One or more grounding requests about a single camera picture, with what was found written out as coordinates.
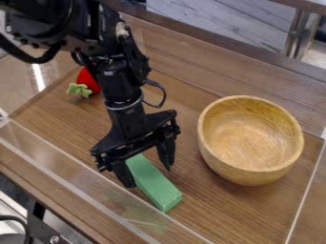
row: floor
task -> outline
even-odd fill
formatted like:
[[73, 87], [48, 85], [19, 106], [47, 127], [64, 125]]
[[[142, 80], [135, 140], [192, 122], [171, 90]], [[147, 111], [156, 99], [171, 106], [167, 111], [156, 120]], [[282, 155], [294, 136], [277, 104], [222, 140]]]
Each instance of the floor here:
[[302, 61], [326, 69], [326, 43], [314, 41]]

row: wooden table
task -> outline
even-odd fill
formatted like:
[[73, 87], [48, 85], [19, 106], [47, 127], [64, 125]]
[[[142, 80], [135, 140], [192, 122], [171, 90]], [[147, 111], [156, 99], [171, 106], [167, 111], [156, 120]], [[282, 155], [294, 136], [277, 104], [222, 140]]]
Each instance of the wooden table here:
[[[15, 122], [0, 132], [0, 138], [7, 138], [7, 142], [0, 141], [0, 172], [94, 242], [282, 243], [295, 240], [299, 234], [322, 236], [322, 226], [318, 230], [301, 227], [301, 223], [303, 226], [310, 223], [311, 215], [303, 215], [306, 209], [297, 225], [294, 221], [302, 203], [309, 203], [302, 199], [315, 165], [319, 162], [321, 167], [326, 162], [325, 155], [318, 161], [326, 84], [313, 75], [297, 72], [294, 61], [285, 61], [291, 67], [287, 69], [131, 16], [124, 19], [151, 58], [155, 69], [151, 79], [167, 88], [164, 109], [178, 110], [182, 135], [172, 172], [164, 172], [154, 150], [146, 153], [184, 194], [182, 203], [168, 212], [174, 220], [118, 187], [111, 181], [120, 182], [112, 174], [104, 173], [102, 177], [92, 170], [88, 149], [111, 124], [100, 96], [83, 100], [65, 95], [77, 70], [11, 115]], [[297, 166], [281, 181], [267, 186], [232, 185], [210, 170], [199, 153], [199, 114], [212, 101], [232, 94], [257, 95], [285, 106], [306, 131], [306, 148]], [[146, 88], [147, 100], [159, 97], [156, 90]], [[147, 201], [138, 189], [130, 192]], [[309, 200], [322, 204], [322, 197], [318, 202], [310, 196]]]

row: transparent barrier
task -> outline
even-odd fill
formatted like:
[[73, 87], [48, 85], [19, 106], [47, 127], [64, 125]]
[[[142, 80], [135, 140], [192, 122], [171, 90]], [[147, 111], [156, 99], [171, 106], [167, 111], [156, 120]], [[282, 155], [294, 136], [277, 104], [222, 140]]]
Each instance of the transparent barrier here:
[[13, 153], [146, 242], [210, 243], [11, 119], [0, 123], [0, 145], [0, 172]]

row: red toy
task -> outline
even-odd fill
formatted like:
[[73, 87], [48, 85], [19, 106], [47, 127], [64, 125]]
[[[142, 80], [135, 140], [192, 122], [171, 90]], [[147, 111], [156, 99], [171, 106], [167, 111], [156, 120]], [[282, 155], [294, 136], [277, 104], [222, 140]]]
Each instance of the red toy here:
[[83, 68], [76, 79], [76, 84], [87, 85], [87, 88], [92, 91], [92, 94], [100, 92], [100, 86], [98, 85], [96, 81], [94, 80], [87, 68]]

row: screw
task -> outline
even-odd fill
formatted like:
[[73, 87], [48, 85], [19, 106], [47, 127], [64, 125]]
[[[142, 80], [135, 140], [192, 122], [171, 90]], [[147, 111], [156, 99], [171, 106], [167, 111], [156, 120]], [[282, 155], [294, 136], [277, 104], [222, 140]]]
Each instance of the screw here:
[[13, 30], [13, 29], [12, 29], [11, 26], [7, 26], [7, 27], [5, 27], [5, 32], [12, 32], [12, 30]]
[[40, 45], [37, 43], [33, 43], [32, 47], [33, 47], [33, 49], [37, 49], [40, 47]]
[[51, 243], [51, 244], [56, 244], [56, 243], [59, 243], [59, 241], [60, 241], [59, 236], [52, 236], [52, 237], [51, 237], [51, 240], [49, 240], [49, 243]]
[[28, 43], [27, 39], [21, 39], [20, 43], [21, 43], [21, 45], [27, 45], [27, 43]]

